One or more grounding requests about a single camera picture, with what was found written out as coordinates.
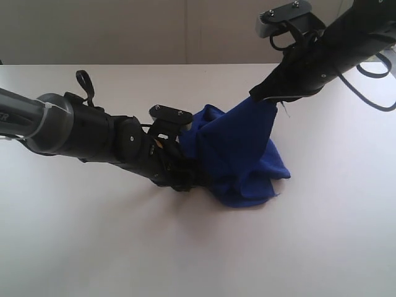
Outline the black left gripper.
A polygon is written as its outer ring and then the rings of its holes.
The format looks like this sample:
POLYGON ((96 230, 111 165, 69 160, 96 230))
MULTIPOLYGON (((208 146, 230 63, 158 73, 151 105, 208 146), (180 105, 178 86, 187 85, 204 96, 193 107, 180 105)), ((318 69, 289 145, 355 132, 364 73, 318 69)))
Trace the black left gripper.
POLYGON ((197 160, 188 160, 178 145, 151 136, 136 137, 136 174, 156 186, 172 187, 189 192, 195 187, 207 187, 212 178, 197 160))

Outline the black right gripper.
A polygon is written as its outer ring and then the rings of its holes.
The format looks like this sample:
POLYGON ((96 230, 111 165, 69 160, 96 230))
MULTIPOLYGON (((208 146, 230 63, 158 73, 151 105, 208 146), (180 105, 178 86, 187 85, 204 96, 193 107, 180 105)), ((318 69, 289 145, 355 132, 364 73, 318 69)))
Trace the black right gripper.
MULTIPOLYGON (((343 28, 334 21, 324 30, 301 33, 288 24, 295 42, 282 49, 281 63, 260 84, 250 89, 254 101, 296 101, 310 97, 334 80, 343 67, 343 28)), ((270 42, 279 34, 271 34, 270 42)))

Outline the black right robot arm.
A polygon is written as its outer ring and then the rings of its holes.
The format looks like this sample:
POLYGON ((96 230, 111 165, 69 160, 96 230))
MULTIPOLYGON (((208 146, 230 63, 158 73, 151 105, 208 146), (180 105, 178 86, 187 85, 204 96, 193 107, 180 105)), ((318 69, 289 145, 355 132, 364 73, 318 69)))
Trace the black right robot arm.
POLYGON ((395 44, 394 1, 354 1, 330 25, 311 10, 308 1, 293 1, 258 16, 259 37, 273 41, 290 33, 294 42, 272 45, 283 59, 250 90, 255 101, 295 101, 315 95, 339 74, 395 44))

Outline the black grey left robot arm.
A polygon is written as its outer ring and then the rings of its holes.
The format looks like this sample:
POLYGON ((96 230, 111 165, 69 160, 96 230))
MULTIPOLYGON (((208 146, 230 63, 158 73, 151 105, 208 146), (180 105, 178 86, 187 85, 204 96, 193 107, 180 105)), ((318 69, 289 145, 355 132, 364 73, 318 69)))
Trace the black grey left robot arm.
POLYGON ((109 163, 179 192, 210 185, 202 166, 182 153, 176 141, 179 128, 161 139, 162 128, 157 121, 154 129, 144 131, 136 117, 111 116, 72 93, 31 100, 1 90, 1 135, 35 154, 109 163))

